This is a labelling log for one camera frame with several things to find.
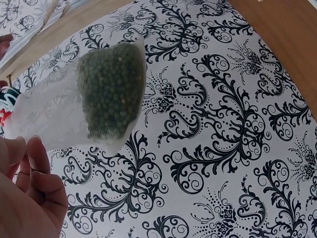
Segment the white mesh bag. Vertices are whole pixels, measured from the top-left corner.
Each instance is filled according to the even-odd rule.
[[[17,98],[5,136],[38,135],[47,150],[102,146],[115,155],[137,123],[145,84],[143,39],[89,52]]]

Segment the red object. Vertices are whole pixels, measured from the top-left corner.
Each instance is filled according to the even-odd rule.
[[[10,116],[12,114],[12,112],[6,112],[4,109],[0,110],[0,124],[2,126],[4,126],[4,121],[5,119]]]
[[[0,89],[5,87],[5,86],[8,86],[8,83],[6,81],[1,80],[0,81]]]

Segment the black and white tablecloth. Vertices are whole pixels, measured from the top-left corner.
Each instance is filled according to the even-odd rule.
[[[226,0],[137,0],[66,39],[14,86],[26,91],[139,35],[146,95],[124,148],[113,158],[88,146],[49,152],[69,200],[61,237],[317,237],[317,125]]]

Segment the green peas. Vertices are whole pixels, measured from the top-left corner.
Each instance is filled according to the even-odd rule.
[[[137,118],[146,80],[141,57],[136,46],[122,43],[79,59],[77,84],[89,138],[120,139]]]

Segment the finger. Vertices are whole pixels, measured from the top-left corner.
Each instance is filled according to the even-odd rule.
[[[68,208],[67,195],[62,180],[57,175],[47,175],[34,171],[31,185],[45,193],[46,201],[42,208],[60,231]]]
[[[21,161],[20,172],[15,182],[15,185],[23,192],[27,192],[30,187],[30,169],[29,157],[26,155]]]
[[[11,34],[5,35],[5,36],[0,36],[0,42],[3,41],[12,41],[13,40],[13,36]]]
[[[33,137],[27,144],[27,154],[32,171],[40,171],[44,174],[51,173],[50,161],[46,149],[39,137]]]
[[[21,137],[8,140],[0,137],[0,173],[6,175],[9,166],[19,163],[26,153],[25,140]]]
[[[29,140],[27,144],[27,155],[30,163],[30,181],[32,181],[33,171],[39,171],[44,174],[51,173],[48,155],[40,138],[33,137]],[[30,183],[27,194],[40,206],[42,206],[46,200],[45,194],[32,186],[32,183]]]
[[[16,165],[26,155],[26,142],[23,137],[18,137],[15,140],[4,139],[9,155],[9,165]]]
[[[10,166],[10,167],[9,167],[9,170],[8,170],[8,172],[6,173],[6,176],[7,176],[10,180],[12,180],[13,177],[15,176],[16,171],[18,170],[19,166],[20,166],[20,163],[17,163],[16,165],[13,165],[13,166]]]

